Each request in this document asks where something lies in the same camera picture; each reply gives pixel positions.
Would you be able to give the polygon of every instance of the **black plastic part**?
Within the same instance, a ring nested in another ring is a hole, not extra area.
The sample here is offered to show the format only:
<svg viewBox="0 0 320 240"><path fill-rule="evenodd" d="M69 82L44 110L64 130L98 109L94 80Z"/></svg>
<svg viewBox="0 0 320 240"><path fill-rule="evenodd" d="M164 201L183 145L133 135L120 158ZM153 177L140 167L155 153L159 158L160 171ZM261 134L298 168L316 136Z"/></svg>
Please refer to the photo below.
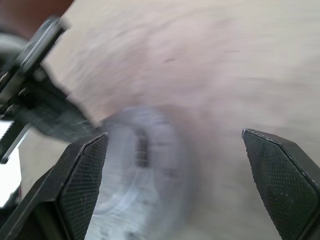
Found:
<svg viewBox="0 0 320 240"><path fill-rule="evenodd" d="M13 122L8 130L5 132L3 137L0 140L0 164L6 164L8 158L7 155L9 149L12 147L14 142L17 140L19 134L25 128L24 124L21 124L17 121Z"/></svg>
<svg viewBox="0 0 320 240"><path fill-rule="evenodd" d="M83 240L98 198L107 144L106 133L70 144L8 218L0 239ZM70 202L80 214L70 211L65 204Z"/></svg>
<svg viewBox="0 0 320 240"><path fill-rule="evenodd" d="M23 85L28 91L16 98L19 108L15 119L31 124L46 136L73 143L95 135L98 131L88 118L50 79L44 82L28 82Z"/></svg>
<svg viewBox="0 0 320 240"><path fill-rule="evenodd" d="M66 31L66 26L57 16L44 21L33 35L15 62L23 74L33 73L51 51L58 38Z"/></svg>
<svg viewBox="0 0 320 240"><path fill-rule="evenodd" d="M320 239L320 168L294 142L245 129L253 179L283 240Z"/></svg>

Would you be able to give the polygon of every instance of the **blurry round object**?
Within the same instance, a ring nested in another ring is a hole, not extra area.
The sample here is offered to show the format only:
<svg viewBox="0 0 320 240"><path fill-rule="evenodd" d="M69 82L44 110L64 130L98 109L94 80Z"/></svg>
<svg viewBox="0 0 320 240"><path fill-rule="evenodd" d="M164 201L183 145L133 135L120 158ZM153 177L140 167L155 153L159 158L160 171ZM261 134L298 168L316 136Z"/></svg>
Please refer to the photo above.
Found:
<svg viewBox="0 0 320 240"><path fill-rule="evenodd" d="M109 143L87 240L162 240L188 212L191 175L185 145L168 119L130 107L105 119Z"/></svg>

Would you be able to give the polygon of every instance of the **textured rubber pad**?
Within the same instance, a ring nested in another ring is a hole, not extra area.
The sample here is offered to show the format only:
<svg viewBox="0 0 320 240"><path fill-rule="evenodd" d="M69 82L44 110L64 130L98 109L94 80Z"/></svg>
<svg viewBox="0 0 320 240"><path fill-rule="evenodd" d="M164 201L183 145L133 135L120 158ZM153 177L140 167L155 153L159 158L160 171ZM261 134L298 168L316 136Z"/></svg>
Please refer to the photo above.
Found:
<svg viewBox="0 0 320 240"><path fill-rule="evenodd" d="M85 239L99 195L107 138L87 146L60 193L62 214L75 240Z"/></svg>
<svg viewBox="0 0 320 240"><path fill-rule="evenodd" d="M305 239L319 216L320 169L294 142L243 132L253 179L283 240Z"/></svg>

